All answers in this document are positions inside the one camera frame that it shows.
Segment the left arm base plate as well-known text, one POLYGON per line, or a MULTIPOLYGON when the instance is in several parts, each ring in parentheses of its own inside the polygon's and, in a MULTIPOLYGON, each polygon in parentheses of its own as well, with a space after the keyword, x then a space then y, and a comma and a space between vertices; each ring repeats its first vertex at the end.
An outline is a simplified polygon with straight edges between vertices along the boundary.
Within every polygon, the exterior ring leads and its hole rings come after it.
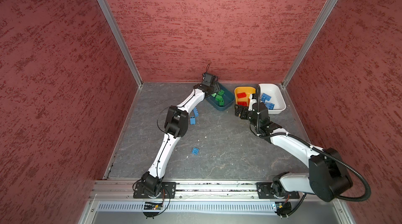
POLYGON ((176 182, 158 183, 155 189, 149 189, 143 182, 134 187, 133 198, 135 199, 173 199, 177 189, 176 182))

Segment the blue long brick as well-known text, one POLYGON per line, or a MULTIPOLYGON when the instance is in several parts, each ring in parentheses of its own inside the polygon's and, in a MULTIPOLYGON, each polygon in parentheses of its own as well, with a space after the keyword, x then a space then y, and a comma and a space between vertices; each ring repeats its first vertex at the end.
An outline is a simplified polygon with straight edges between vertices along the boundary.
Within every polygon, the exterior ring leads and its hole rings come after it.
POLYGON ((198 149, 198 148, 193 148, 193 149, 192 149, 192 154, 193 154, 193 155, 198 155, 198 153, 199 153, 199 149, 198 149))
POLYGON ((267 94, 265 94, 265 93, 263 93, 262 95, 261 95, 261 101, 263 102, 263 103, 265 103, 265 102, 269 102, 270 100, 271 100, 271 96, 269 96, 269 95, 267 95, 267 94))
POLYGON ((271 102, 265 102, 264 103, 265 106, 267 107, 268 110, 273 110, 275 107, 275 104, 271 103, 271 102))

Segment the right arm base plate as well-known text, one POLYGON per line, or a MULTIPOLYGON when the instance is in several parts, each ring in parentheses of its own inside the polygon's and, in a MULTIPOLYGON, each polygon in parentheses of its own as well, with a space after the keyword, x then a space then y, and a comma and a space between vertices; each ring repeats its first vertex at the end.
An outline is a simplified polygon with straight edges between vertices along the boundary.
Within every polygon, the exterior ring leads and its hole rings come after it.
POLYGON ((259 199, 299 199, 298 192, 288 192, 278 182, 257 182, 256 191, 259 199))

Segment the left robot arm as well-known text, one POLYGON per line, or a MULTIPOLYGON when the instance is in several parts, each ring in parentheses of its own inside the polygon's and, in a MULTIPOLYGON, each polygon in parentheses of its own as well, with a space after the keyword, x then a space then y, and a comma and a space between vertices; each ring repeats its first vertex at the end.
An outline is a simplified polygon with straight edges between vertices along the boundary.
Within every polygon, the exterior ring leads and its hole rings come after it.
POLYGON ((202 82, 196 84, 191 94, 177 106, 170 106, 167 115, 161 147, 147 172, 141 177, 144 191, 151 197, 157 197, 162 191, 162 181, 168 161, 179 140, 188 130, 189 114, 205 98, 220 91, 218 77, 208 72, 203 73, 202 82))

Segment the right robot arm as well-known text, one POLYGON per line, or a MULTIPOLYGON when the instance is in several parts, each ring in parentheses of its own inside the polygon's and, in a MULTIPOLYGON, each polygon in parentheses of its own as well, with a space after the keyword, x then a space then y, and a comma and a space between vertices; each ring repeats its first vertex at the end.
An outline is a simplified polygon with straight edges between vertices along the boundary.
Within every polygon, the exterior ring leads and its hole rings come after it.
POLYGON ((284 149, 308 168, 307 173, 284 172, 274 177, 271 191, 275 197, 285 198, 291 192, 301 192, 316 195, 324 202, 335 198, 348 202, 364 202, 370 198, 372 191, 367 180, 343 162, 337 150, 323 149, 289 133, 270 119, 267 107, 261 102, 253 104, 251 109, 243 105, 234 107, 237 117, 250 122, 250 130, 256 137, 284 149), (363 195, 343 195, 353 187, 351 174, 361 181, 363 195))

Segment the red long brick bottom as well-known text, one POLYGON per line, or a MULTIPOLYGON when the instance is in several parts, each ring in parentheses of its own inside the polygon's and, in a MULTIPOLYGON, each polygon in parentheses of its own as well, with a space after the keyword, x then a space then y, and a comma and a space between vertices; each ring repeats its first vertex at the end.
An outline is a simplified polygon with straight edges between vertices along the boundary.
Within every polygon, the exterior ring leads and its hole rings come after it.
POLYGON ((241 99, 241 98, 247 97, 247 94, 244 93, 244 92, 243 93, 237 93, 236 96, 237 96, 238 99, 241 99))

